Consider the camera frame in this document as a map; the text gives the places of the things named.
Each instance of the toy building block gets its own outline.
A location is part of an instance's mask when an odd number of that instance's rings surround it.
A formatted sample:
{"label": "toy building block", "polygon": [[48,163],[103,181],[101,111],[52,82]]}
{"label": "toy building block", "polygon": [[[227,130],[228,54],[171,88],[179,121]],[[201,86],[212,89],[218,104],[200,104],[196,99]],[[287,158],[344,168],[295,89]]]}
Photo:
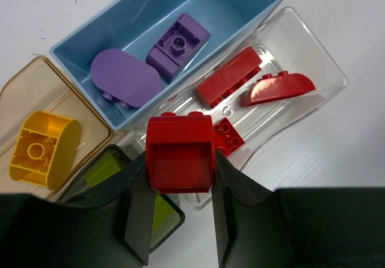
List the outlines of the toy building block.
{"label": "toy building block", "polygon": [[236,149],[245,144],[245,141],[231,125],[229,119],[223,118],[214,125],[216,150],[229,157]]}
{"label": "toy building block", "polygon": [[255,76],[262,60],[252,47],[246,47],[223,68],[214,73],[197,88],[199,99],[212,108],[229,97]]}
{"label": "toy building block", "polygon": [[10,177],[58,189],[70,174],[80,136],[76,120],[43,111],[31,114],[17,139]]}
{"label": "toy building block", "polygon": [[210,33],[188,14],[181,15],[151,48],[146,63],[171,82],[205,45]]}
{"label": "toy building block", "polygon": [[278,76],[267,74],[242,95],[241,106],[288,99],[314,90],[313,82],[305,75],[289,74],[288,71],[279,72]]}
{"label": "toy building block", "polygon": [[126,109],[142,107],[163,88],[153,67],[120,49],[97,54],[91,64],[91,78],[105,99],[117,99]]}
{"label": "toy building block", "polygon": [[215,170],[211,116],[168,112],[152,117],[147,126],[146,164],[150,185],[159,193],[209,192]]}

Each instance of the purple rounded tile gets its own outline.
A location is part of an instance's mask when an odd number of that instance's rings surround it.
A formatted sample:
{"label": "purple rounded tile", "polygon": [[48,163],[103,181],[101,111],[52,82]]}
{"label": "purple rounded tile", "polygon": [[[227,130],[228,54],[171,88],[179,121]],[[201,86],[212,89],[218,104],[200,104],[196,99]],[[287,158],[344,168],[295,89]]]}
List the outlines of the purple rounded tile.
{"label": "purple rounded tile", "polygon": [[162,91],[159,73],[150,65],[120,50],[107,49],[91,64],[91,78],[104,94],[140,108]]}

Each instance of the brown translucent container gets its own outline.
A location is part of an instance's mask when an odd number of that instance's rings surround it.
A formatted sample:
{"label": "brown translucent container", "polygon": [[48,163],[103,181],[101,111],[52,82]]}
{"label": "brown translucent container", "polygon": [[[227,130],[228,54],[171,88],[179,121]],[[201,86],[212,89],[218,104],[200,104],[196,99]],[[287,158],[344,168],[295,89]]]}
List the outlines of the brown translucent container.
{"label": "brown translucent container", "polygon": [[63,183],[100,152],[112,138],[112,129],[69,80],[44,56],[33,59],[0,92],[0,193],[32,193],[52,199],[60,193],[23,181],[13,181],[8,167],[25,119],[35,111],[78,120],[81,139],[71,173]]}

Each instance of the red lego brick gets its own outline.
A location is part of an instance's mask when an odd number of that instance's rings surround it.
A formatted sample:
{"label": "red lego brick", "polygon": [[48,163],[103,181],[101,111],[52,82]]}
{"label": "red lego brick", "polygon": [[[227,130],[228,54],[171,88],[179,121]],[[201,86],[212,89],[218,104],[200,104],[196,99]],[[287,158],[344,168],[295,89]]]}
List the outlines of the red lego brick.
{"label": "red lego brick", "polygon": [[288,71],[282,71],[274,77],[272,74],[267,74],[242,95],[241,106],[288,99],[314,90],[313,82],[305,75],[289,74]]}
{"label": "red lego brick", "polygon": [[242,50],[197,88],[199,99],[214,108],[260,71],[262,60],[252,47]]}
{"label": "red lego brick", "polygon": [[147,127],[146,165],[159,193],[209,192],[215,171],[211,116],[163,113]]}
{"label": "red lego brick", "polygon": [[236,149],[245,144],[245,141],[235,130],[227,118],[223,118],[214,125],[215,149],[229,157]]}

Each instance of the yellow-green surface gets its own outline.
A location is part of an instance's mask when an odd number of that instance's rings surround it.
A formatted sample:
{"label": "yellow-green surface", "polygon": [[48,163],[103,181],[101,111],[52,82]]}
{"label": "yellow-green surface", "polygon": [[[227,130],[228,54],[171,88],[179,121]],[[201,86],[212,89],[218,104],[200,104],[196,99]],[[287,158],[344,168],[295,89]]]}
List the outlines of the yellow-green surface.
{"label": "yellow-green surface", "polygon": [[159,194],[156,194],[155,198],[155,209],[154,209],[154,220],[152,222],[152,231],[157,229],[166,219],[175,213],[174,209],[165,199]]}
{"label": "yellow-green surface", "polygon": [[[105,150],[105,153],[83,175],[83,179],[87,181],[88,186],[91,188],[128,165],[128,161],[122,158],[116,150]],[[172,206],[162,196],[156,194],[152,230],[159,228],[172,213],[176,213]]]}

